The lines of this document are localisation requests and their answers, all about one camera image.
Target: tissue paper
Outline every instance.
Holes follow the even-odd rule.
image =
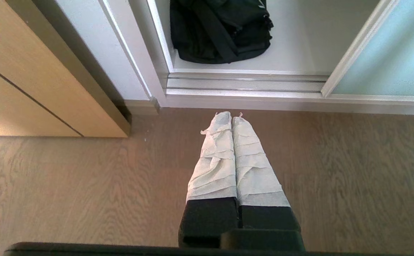
[[[237,197],[231,113],[217,113],[201,134],[205,140],[188,183],[186,201]]]
[[[232,134],[239,205],[290,206],[251,124],[234,117]]]

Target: black bag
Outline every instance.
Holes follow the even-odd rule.
[[[265,0],[171,0],[171,37],[180,58],[220,64],[254,58],[270,46]]]

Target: floor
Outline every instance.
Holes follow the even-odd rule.
[[[0,138],[0,254],[20,241],[177,246],[199,132],[215,112],[135,116],[127,139]],[[307,250],[414,253],[414,116],[244,111],[244,118]]]

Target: black base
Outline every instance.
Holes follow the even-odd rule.
[[[221,234],[238,228],[234,197],[190,200],[179,229],[179,247],[219,248]]]
[[[244,229],[293,230],[300,225],[291,207],[239,206],[240,225]]]

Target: wooden wardrobe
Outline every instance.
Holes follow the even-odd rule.
[[[0,0],[0,136],[127,137],[130,125],[30,0]]]

